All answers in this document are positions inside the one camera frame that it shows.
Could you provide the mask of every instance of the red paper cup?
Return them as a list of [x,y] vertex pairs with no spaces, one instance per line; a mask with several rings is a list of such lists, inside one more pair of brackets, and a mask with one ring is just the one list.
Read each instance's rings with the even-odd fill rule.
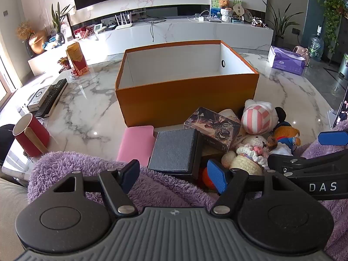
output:
[[47,152],[49,132],[32,114],[26,114],[18,121],[13,136],[30,157]]

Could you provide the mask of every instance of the beige sofa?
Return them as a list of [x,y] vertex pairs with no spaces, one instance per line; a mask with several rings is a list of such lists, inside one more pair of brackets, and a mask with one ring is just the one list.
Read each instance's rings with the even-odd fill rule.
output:
[[27,189],[0,178],[0,260],[12,261],[24,252],[15,220],[28,205]]

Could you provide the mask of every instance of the trash can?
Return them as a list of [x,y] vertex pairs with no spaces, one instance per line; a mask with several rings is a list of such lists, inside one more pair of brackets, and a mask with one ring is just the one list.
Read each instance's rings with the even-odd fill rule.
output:
[[348,80],[348,55],[347,53],[344,53],[343,59],[340,65],[340,68],[338,69],[339,75],[343,75],[346,80]]

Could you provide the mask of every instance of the open cardboard box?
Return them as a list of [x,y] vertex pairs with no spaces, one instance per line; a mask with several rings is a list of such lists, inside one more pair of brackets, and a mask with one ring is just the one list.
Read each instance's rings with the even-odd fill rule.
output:
[[125,51],[115,92],[128,127],[183,124],[198,107],[235,113],[253,99],[258,72],[221,40]]

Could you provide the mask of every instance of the purple fur fabric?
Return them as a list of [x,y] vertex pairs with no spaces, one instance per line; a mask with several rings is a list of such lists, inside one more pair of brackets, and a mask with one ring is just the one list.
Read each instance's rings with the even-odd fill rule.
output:
[[[101,171],[121,169],[125,162],[106,161],[76,152],[51,152],[36,163],[29,181],[28,198],[32,202],[44,191],[73,170],[85,176],[96,176]],[[87,193],[94,201],[102,202],[100,193]],[[140,176],[128,193],[139,211],[145,206],[158,207],[206,207],[210,209],[217,195],[208,195],[198,187],[181,179],[140,168]]]
[[[348,129],[348,121],[340,122],[334,130]],[[307,159],[323,156],[346,149],[347,146],[323,146],[315,140],[302,154]],[[327,200],[321,202],[333,216],[335,226],[328,243],[326,253],[336,260],[348,260],[348,199]]]

